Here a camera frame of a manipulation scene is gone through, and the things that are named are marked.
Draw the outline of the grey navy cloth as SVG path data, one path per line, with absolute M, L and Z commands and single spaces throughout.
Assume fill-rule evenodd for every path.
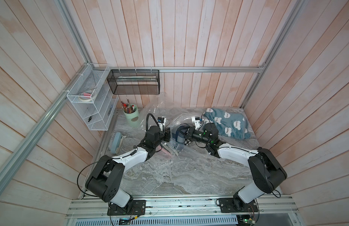
M 178 126 L 177 128 L 174 128 L 172 133 L 173 139 L 179 144 L 188 145 L 190 141 L 186 138 L 186 135 L 189 128 L 190 126 L 187 124 L 183 124 Z

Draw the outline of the teal bear print blanket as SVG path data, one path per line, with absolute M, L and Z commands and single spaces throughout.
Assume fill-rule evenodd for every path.
M 249 122 L 240 113 L 228 113 L 217 108 L 208 108 L 204 116 L 213 122 L 219 130 L 219 135 L 234 139 L 249 139 Z

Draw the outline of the clear plastic vacuum bag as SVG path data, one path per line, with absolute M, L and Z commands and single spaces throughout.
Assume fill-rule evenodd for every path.
M 140 126 L 145 126 L 145 132 L 151 127 L 151 126 L 159 126 L 158 122 L 157 122 L 157 118 L 153 115 L 155 112 L 157 112 L 159 110 L 159 108 L 161 108 L 163 105 L 167 105 L 168 107 L 173 106 L 173 103 L 171 101 L 169 101 L 163 94 L 161 95 L 157 95 L 156 98 L 150 102 L 147 106 L 145 106 L 141 113 L 139 114 L 139 121 L 140 121 Z M 173 129 L 177 128 L 180 125 L 183 124 L 187 124 L 190 127 L 194 126 L 194 124 L 188 124 L 188 123 L 181 123 L 181 120 L 179 118 L 176 118 L 175 120 L 173 120 L 171 123 L 169 123 L 168 125 L 166 125 L 166 128 L 170 128 L 170 132 L 171 132 L 171 138 L 170 141 L 173 141 L 174 143 L 178 144 L 178 145 L 182 145 L 177 143 L 172 136 L 173 133 Z M 144 138 L 141 140 L 141 142 L 138 144 L 137 149 L 138 152 L 142 152 L 145 151 L 146 152 L 146 160 L 150 159 L 155 153 L 157 153 L 157 147 L 155 149 L 146 147 L 146 133 Z

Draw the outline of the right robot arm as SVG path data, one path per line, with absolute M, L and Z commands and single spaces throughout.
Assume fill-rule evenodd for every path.
M 202 131 L 195 126 L 181 125 L 176 132 L 177 142 L 190 141 L 205 144 L 205 149 L 214 157 L 240 163 L 250 169 L 253 181 L 233 196 L 232 204 L 240 210 L 264 194 L 273 193 L 287 179 L 287 173 L 268 149 L 259 147 L 248 150 L 232 146 L 220 140 L 214 123 L 207 123 Z

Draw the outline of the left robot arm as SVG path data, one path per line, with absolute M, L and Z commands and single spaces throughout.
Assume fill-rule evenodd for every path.
M 104 202 L 127 211 L 133 206 L 133 197 L 120 188 L 123 174 L 130 168 L 149 160 L 163 141 L 170 140 L 170 129 L 151 126 L 141 142 L 130 152 L 117 157 L 104 155 L 89 175 L 85 188 Z

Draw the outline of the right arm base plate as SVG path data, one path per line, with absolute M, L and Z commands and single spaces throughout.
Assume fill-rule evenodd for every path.
M 219 198 L 217 205 L 221 209 L 221 213 L 257 213 L 259 212 L 258 205 L 255 200 L 250 203 L 244 203 L 239 198 Z

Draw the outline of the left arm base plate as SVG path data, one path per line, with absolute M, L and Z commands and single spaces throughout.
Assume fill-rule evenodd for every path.
M 124 207 L 111 202 L 108 205 L 108 216 L 141 216 L 145 214 L 146 200 L 130 200 Z

